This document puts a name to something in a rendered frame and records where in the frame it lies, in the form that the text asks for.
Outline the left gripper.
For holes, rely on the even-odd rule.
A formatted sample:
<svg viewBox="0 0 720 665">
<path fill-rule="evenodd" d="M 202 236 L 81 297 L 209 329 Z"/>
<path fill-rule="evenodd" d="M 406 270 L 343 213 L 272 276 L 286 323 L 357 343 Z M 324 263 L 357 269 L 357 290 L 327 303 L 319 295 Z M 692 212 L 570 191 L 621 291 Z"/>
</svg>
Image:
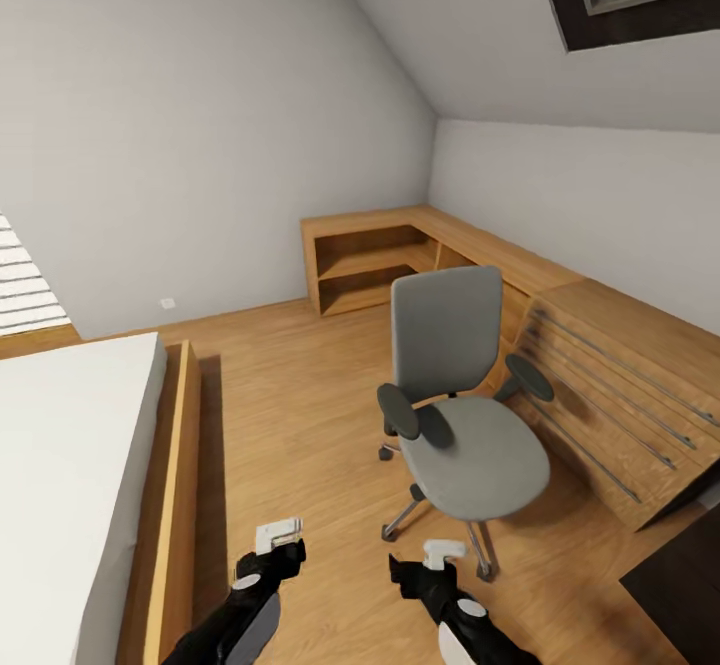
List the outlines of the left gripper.
<svg viewBox="0 0 720 665">
<path fill-rule="evenodd" d="M 287 581 L 290 577 L 298 577 L 301 569 L 300 563 L 307 561 L 307 551 L 305 550 L 303 538 L 288 543 L 288 545 L 275 546 L 274 551 L 264 555 L 258 555 L 255 551 L 254 549 L 254 553 L 242 555 L 242 558 L 236 563 L 238 580 L 242 577 L 242 573 L 252 571 L 256 565 L 272 565 L 278 574 L 279 583 L 282 583 L 282 581 Z"/>
</svg>

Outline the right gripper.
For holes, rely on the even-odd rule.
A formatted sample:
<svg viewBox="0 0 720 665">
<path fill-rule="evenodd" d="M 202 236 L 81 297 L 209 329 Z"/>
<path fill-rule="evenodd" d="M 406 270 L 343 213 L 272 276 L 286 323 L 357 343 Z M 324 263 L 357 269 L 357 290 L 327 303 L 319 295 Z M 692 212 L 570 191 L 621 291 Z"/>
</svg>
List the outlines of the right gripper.
<svg viewBox="0 0 720 665">
<path fill-rule="evenodd" d="M 452 564 L 446 563 L 444 570 L 431 570 L 424 567 L 422 562 L 398 563 L 392 554 L 388 555 L 388 561 L 390 579 L 393 584 L 400 584 L 402 599 L 421 598 L 429 612 L 428 597 L 438 585 L 450 583 L 452 587 L 457 587 L 457 572 Z"/>
</svg>

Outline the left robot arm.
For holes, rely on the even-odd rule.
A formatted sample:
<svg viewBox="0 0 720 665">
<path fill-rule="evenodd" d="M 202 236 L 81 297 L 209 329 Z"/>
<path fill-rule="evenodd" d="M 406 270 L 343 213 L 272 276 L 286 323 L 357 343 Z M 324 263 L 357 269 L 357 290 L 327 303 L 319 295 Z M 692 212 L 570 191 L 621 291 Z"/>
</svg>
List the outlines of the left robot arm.
<svg viewBox="0 0 720 665">
<path fill-rule="evenodd" d="M 254 553 L 236 563 L 239 582 L 223 606 L 186 633 L 161 665 L 253 665 L 280 622 L 279 583 L 298 577 L 307 561 L 303 538 L 281 547 L 272 541 L 303 528 L 298 518 L 259 526 Z"/>
</svg>

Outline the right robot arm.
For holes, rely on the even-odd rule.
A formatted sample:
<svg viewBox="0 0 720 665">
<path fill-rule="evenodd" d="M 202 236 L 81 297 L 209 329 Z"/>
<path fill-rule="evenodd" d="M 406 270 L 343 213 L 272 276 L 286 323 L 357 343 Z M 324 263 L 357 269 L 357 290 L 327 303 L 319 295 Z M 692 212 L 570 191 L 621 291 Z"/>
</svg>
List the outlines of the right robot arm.
<svg viewBox="0 0 720 665">
<path fill-rule="evenodd" d="M 439 627 L 441 656 L 446 665 L 543 665 L 528 655 L 500 629 L 488 625 L 490 614 L 474 598 L 457 590 L 455 566 L 447 558 L 466 558 L 463 542 L 429 540 L 424 545 L 428 559 L 397 562 L 388 555 L 390 579 L 400 584 L 402 599 L 421 598 Z"/>
</svg>

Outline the swivel chair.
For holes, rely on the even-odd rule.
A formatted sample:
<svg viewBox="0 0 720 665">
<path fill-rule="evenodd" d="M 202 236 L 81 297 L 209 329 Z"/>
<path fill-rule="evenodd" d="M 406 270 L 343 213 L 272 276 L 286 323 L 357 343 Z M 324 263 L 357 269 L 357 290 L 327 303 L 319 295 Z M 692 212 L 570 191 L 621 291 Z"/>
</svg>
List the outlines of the swivel chair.
<svg viewBox="0 0 720 665">
<path fill-rule="evenodd" d="M 520 512 L 544 494 L 551 477 L 541 440 L 504 403 L 521 388 L 553 401 L 555 389 L 531 361 L 509 354 L 513 379 L 494 398 L 457 396 L 480 386 L 498 359 L 498 266 L 414 273 L 390 285 L 394 384 L 381 384 L 377 400 L 384 433 L 398 436 L 400 448 L 383 442 L 378 455 L 402 454 L 416 484 L 413 501 L 392 524 L 383 524 L 381 538 L 392 542 L 393 530 L 429 499 L 465 523 L 479 557 L 476 575 L 490 582 L 491 566 L 471 522 Z"/>
</svg>

